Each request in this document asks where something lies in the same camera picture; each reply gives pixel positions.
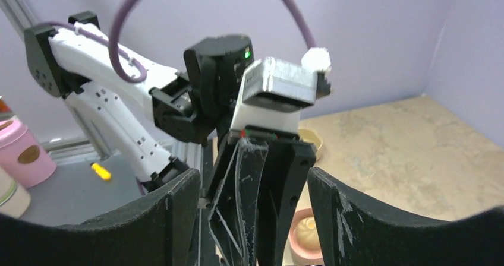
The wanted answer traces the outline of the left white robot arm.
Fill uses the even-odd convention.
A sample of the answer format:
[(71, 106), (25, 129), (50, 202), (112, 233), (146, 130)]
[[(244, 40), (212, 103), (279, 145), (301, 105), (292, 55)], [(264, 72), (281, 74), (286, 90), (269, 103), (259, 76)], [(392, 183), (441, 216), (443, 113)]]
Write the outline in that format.
[(29, 71), (83, 121), (99, 154), (115, 146), (147, 189), (80, 225), (31, 227), (42, 250), (15, 265), (194, 265), (197, 221), (225, 265), (281, 265), (307, 172), (300, 110), (317, 73), (255, 60), (248, 36), (208, 37), (184, 52), (185, 71), (120, 47), (121, 79), (92, 12), (25, 30)]

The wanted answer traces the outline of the beige steamed bun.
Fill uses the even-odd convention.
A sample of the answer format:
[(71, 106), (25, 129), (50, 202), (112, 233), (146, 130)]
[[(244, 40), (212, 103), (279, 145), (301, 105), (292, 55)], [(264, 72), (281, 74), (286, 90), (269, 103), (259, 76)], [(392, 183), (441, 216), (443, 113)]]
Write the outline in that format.
[(306, 251), (319, 251), (320, 242), (313, 216), (302, 218), (295, 227), (294, 235), (300, 248)]

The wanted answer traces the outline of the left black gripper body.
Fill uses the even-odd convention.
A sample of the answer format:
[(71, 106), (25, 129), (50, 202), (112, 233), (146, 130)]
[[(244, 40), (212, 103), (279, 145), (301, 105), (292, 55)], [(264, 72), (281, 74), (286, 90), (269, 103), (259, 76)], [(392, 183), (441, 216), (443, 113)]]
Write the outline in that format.
[(281, 265), (313, 146), (297, 135), (227, 133), (211, 181), (209, 230), (225, 265)]

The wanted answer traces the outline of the pink lunch box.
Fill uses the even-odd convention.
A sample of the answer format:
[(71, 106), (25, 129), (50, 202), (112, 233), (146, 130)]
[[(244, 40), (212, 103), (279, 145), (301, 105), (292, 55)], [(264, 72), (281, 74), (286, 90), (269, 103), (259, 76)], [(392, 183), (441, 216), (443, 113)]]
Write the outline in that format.
[(322, 249), (311, 208), (295, 212), (288, 243), (292, 260), (297, 265), (323, 265)]

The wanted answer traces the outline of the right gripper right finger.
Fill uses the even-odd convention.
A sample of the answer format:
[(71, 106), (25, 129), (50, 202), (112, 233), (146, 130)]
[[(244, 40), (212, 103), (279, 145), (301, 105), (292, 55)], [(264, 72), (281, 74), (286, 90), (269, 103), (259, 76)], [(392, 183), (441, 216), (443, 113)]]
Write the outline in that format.
[(503, 208), (457, 221), (410, 213), (313, 167), (307, 177), (325, 265), (502, 265)]

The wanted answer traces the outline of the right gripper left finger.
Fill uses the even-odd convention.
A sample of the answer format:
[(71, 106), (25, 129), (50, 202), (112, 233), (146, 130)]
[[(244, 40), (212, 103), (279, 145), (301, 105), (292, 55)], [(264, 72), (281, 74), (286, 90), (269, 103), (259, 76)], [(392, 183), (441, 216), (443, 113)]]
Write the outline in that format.
[(200, 192), (190, 169), (82, 224), (43, 226), (1, 216), (2, 265), (185, 265)]

